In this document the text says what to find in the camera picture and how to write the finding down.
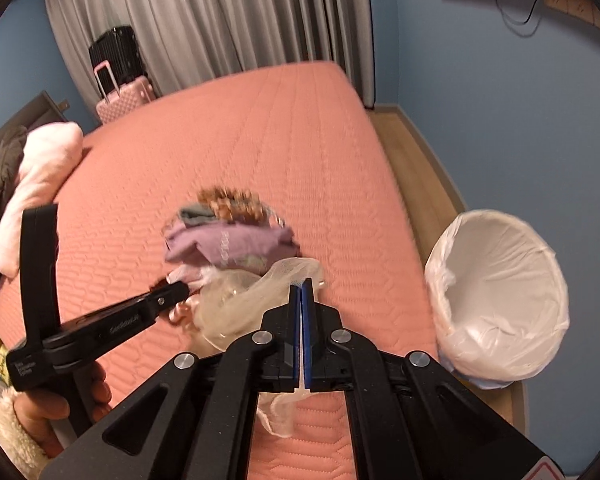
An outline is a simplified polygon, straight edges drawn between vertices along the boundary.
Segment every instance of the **gray curtain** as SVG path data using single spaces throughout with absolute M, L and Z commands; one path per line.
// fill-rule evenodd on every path
M 100 100 L 88 47 L 132 25 L 158 94 L 230 73 L 334 60 L 374 103 L 369 0 L 45 0 L 62 57 L 91 109 Z

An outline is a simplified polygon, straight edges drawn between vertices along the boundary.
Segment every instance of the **black suitcase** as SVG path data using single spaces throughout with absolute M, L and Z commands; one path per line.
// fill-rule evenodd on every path
M 147 75 L 140 57 L 136 34 L 129 25 L 114 27 L 100 36 L 89 47 L 89 58 L 92 68 L 103 61 L 109 61 L 119 86 L 131 83 L 141 75 Z M 99 75 L 104 91 L 107 94 L 113 92 L 114 86 L 108 71 L 103 70 Z

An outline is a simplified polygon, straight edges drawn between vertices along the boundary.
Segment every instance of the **pink pillow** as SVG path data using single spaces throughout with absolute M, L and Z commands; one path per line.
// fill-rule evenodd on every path
M 0 272 L 20 270 L 22 211 L 53 202 L 82 158 L 82 130 L 76 123 L 45 124 L 27 136 L 16 189 L 0 220 Z

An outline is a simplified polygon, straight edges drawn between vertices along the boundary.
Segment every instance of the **trash can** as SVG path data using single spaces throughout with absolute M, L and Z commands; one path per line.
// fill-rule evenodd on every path
M 441 355 L 461 374 L 506 384 L 555 357 L 569 327 L 567 285 L 555 253 L 519 218 L 459 215 L 425 276 Z

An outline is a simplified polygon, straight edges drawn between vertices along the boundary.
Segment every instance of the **bed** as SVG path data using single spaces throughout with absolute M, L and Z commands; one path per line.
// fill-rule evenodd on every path
M 422 267 L 394 177 L 341 69 L 313 62 L 220 78 L 84 139 L 58 193 L 62 320 L 142 293 L 172 266 L 160 230 L 203 186 L 256 190 L 326 270 L 321 301 L 381 350 L 435 354 Z M 24 335 L 18 279 L 0 286 L 0 337 Z M 120 402 L 187 347 L 157 324 L 102 358 Z M 256 424 L 251 479 L 355 478 L 342 394 L 298 405 L 290 439 Z

